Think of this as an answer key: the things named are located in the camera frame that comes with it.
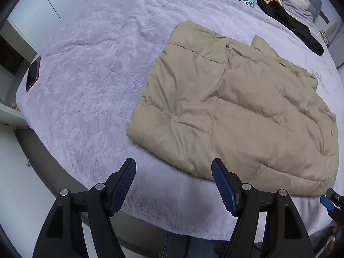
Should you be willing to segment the beige puffer jacket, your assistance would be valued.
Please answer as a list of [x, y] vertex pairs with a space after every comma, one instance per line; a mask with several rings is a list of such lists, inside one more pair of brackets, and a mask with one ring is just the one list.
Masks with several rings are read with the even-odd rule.
[[211, 179], [220, 158], [257, 189], [319, 196], [335, 183], [339, 143], [317, 84], [260, 36], [246, 45], [185, 21], [157, 58], [126, 135], [196, 177]]

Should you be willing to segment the person's blue jeans leg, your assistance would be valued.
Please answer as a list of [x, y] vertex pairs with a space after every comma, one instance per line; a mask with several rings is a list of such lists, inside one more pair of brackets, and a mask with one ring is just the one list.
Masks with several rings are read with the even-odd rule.
[[206, 240], [188, 235], [167, 232], [160, 257], [222, 257], [228, 241]]

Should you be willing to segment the dark red smartphone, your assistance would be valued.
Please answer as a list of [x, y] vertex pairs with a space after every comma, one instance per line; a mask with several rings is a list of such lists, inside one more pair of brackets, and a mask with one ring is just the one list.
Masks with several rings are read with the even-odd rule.
[[40, 60], [41, 57], [37, 57], [29, 66], [26, 80], [26, 91], [29, 91], [33, 87], [34, 83], [38, 80], [40, 71]]

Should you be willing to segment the black folded garment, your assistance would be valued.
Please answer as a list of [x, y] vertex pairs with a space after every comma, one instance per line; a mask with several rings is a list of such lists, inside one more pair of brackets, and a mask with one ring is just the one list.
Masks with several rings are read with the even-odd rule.
[[257, 0], [257, 5], [265, 14], [292, 31], [312, 52], [318, 56], [323, 55], [323, 46], [313, 37], [309, 28], [289, 15], [278, 1], [270, 1], [267, 3], [264, 0]]

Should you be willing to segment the white wardrobe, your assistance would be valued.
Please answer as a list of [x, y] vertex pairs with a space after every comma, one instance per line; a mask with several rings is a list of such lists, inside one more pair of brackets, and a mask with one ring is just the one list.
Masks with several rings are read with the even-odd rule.
[[53, 27], [90, 0], [20, 0], [9, 21], [39, 51]]

